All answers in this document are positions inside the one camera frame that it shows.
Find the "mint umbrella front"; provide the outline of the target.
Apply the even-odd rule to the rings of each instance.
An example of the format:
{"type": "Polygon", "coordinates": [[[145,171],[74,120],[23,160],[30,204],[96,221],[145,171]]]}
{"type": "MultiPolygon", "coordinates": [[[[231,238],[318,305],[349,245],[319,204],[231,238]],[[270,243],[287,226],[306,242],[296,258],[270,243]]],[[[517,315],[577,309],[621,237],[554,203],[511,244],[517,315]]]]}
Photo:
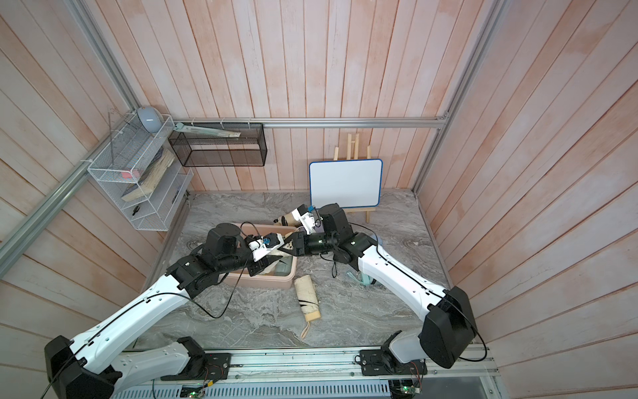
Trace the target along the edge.
{"type": "Polygon", "coordinates": [[[291,273],[293,257],[279,259],[274,269],[274,276],[285,277],[291,273]]]}

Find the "beige umbrella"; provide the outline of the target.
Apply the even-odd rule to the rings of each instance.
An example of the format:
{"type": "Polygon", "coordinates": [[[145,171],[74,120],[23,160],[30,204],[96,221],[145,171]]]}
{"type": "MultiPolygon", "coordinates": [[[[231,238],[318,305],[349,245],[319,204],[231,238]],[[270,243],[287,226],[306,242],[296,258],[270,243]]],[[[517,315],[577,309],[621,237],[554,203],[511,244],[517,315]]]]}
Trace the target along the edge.
{"type": "Polygon", "coordinates": [[[294,288],[297,294],[297,301],[306,321],[306,327],[302,329],[300,338],[305,339],[311,328],[312,322],[322,317],[319,309],[319,301],[315,291],[314,283],[310,275],[304,275],[294,280],[294,288]]]}
{"type": "Polygon", "coordinates": [[[295,227],[295,228],[298,228],[300,226],[299,222],[294,219],[294,216],[292,215],[292,213],[288,213],[278,217],[277,219],[273,221],[273,224],[280,225],[280,226],[295,227]]]}
{"type": "Polygon", "coordinates": [[[261,274],[276,277],[285,277],[289,275],[292,270],[292,261],[294,260],[294,257],[290,254],[280,252],[275,252],[275,255],[278,256],[278,259],[267,266],[261,274]]]}

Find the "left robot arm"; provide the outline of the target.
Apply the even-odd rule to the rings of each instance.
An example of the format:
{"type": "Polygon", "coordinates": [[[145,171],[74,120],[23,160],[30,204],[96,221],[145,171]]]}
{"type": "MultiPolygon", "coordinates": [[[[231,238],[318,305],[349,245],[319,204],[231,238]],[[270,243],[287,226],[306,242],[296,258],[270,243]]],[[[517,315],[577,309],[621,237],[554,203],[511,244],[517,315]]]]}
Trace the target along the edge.
{"type": "Polygon", "coordinates": [[[72,339],[58,336],[45,347],[49,387],[60,398],[109,398],[156,378],[206,379],[208,356],[192,338],[117,364],[119,355],[166,314],[192,302],[235,270],[261,273],[279,260],[281,234],[245,236],[235,224],[209,231],[204,244],[170,266],[149,289],[92,329],[72,339]]]}

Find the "book on shelf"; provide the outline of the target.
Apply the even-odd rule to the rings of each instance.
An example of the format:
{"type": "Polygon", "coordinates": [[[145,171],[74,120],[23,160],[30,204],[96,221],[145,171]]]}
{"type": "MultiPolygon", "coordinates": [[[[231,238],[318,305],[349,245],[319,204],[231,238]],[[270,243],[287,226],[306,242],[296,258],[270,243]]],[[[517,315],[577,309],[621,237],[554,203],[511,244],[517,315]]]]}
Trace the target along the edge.
{"type": "Polygon", "coordinates": [[[138,182],[130,184],[123,192],[121,199],[125,202],[131,202],[141,197],[151,196],[174,160],[174,154],[161,147],[138,182]]]}

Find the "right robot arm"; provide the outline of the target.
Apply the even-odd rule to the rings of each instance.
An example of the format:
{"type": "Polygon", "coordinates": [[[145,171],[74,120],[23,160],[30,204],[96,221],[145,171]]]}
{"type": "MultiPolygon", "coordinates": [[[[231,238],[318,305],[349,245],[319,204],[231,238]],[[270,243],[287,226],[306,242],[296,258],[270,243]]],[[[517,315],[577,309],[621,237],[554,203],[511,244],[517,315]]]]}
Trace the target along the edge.
{"type": "Polygon", "coordinates": [[[281,217],[281,223],[302,227],[287,242],[297,257],[332,254],[336,264],[347,264],[385,286],[412,309],[421,329],[402,331],[384,344],[388,363],[409,363],[429,358],[450,369],[479,337],[468,295],[455,286],[446,289],[418,275],[394,259],[371,229],[352,229],[344,209],[328,204],[310,209],[304,204],[281,217]]]}

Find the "grey round speaker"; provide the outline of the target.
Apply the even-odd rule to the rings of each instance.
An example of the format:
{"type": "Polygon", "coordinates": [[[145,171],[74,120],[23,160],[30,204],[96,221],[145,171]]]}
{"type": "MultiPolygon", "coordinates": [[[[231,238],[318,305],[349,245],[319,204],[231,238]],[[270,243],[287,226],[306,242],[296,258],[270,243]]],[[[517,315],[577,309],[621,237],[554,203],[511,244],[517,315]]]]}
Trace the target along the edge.
{"type": "Polygon", "coordinates": [[[158,133],[164,125],[164,117],[153,106],[142,106],[136,112],[142,126],[151,135],[158,133]]]}

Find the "flat item on basket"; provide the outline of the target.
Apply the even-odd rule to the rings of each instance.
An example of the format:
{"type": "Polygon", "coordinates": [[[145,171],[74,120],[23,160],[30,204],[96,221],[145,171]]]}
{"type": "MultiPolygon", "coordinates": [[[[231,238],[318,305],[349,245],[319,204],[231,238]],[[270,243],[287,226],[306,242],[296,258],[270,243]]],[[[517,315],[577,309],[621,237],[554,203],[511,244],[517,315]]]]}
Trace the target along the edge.
{"type": "Polygon", "coordinates": [[[195,138],[236,139],[241,137],[241,133],[238,131],[227,131],[218,128],[186,125],[181,122],[174,126],[174,131],[184,134],[185,136],[195,138]]]}

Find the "pink plastic storage box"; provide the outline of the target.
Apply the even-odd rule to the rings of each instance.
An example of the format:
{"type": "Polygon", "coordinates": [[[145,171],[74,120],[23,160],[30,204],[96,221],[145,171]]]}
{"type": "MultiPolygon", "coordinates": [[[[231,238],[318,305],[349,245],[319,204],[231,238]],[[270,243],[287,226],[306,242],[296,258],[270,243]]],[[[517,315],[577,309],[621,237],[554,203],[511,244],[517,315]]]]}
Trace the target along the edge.
{"type": "MultiPolygon", "coordinates": [[[[244,233],[253,235],[265,235],[270,233],[278,233],[286,236],[295,231],[293,227],[257,224],[253,227],[251,224],[245,224],[242,227],[244,233]]],[[[284,256],[279,261],[272,263],[261,274],[251,277],[247,271],[242,275],[239,281],[239,287],[250,287],[257,289],[290,289],[293,285],[293,279],[297,272],[297,258],[292,256],[284,256]]]]}

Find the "mint umbrella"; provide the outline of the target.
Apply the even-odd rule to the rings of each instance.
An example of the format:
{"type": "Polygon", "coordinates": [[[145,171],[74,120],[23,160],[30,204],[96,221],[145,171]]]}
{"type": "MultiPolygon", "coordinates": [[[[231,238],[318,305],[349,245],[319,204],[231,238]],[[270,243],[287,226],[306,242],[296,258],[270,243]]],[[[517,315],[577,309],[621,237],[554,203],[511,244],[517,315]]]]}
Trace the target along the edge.
{"type": "Polygon", "coordinates": [[[370,286],[376,283],[375,279],[373,279],[371,276],[364,274],[360,271],[355,271],[355,272],[348,271],[347,276],[355,280],[358,284],[363,286],[370,286]]]}
{"type": "Polygon", "coordinates": [[[274,269],[274,276],[285,277],[291,273],[293,257],[279,259],[274,269]]]}

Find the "white board blue frame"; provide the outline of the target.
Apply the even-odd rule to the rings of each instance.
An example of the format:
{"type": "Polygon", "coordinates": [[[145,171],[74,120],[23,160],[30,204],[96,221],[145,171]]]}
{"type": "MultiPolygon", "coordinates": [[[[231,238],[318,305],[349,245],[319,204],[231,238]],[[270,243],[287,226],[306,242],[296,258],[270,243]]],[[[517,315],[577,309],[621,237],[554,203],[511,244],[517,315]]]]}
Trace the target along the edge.
{"type": "Polygon", "coordinates": [[[310,201],[315,208],[337,203],[346,208],[380,204],[381,159],[315,161],[309,165],[310,201]]]}

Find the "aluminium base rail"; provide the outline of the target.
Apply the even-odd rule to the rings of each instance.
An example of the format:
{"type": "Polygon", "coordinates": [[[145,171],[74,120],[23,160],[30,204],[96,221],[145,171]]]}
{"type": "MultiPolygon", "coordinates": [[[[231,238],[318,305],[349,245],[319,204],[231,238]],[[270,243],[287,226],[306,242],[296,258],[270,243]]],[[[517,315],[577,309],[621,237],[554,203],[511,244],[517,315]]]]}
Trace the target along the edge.
{"type": "Polygon", "coordinates": [[[451,369],[420,359],[388,367],[377,347],[188,349],[175,342],[146,352],[92,345],[86,370],[115,371],[113,397],[484,397],[505,398],[492,359],[451,369]]]}

